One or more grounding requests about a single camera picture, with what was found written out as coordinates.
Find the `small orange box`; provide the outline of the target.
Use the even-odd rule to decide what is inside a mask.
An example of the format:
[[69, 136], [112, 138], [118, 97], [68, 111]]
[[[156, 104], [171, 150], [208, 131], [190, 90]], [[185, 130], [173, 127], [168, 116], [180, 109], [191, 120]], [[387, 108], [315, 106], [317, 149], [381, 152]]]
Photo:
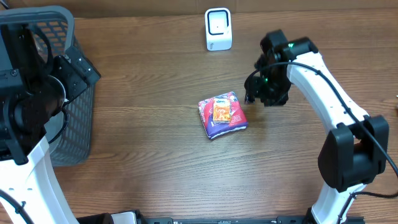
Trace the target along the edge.
[[227, 98], [214, 98], [213, 121], [215, 123], [229, 123], [231, 121], [231, 102]]

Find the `red purple pad pack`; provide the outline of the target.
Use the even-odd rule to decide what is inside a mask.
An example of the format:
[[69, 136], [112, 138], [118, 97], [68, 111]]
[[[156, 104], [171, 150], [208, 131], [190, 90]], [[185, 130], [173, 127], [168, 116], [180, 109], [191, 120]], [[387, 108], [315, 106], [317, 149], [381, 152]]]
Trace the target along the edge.
[[[231, 102], [231, 121], [229, 123], [215, 123], [213, 121], [213, 100], [214, 98], [227, 98]], [[235, 92], [230, 91], [212, 98], [198, 102], [199, 115], [209, 139], [217, 138], [229, 132], [246, 129], [248, 121], [241, 108]]]

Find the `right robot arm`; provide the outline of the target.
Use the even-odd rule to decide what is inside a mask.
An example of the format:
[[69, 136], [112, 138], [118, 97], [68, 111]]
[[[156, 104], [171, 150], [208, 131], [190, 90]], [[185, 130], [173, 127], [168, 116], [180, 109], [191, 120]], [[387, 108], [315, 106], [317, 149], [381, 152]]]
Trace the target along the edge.
[[355, 199], [385, 171], [389, 125], [382, 116], [370, 116], [342, 89], [323, 57], [308, 38], [287, 40], [281, 30], [266, 34], [262, 55], [244, 87], [245, 102], [282, 106], [296, 86], [312, 106], [326, 131], [318, 156], [323, 187], [317, 201], [301, 217], [279, 217], [278, 223], [363, 223], [349, 217]]

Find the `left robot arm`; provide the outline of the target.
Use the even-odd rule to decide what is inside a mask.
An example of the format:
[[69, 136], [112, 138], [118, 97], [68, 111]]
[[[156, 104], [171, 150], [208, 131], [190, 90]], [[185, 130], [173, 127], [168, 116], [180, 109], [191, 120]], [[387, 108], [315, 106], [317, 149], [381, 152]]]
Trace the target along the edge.
[[46, 124], [100, 75], [74, 46], [62, 55], [36, 24], [1, 26], [1, 204], [14, 223], [91, 223], [72, 213], [50, 160]]

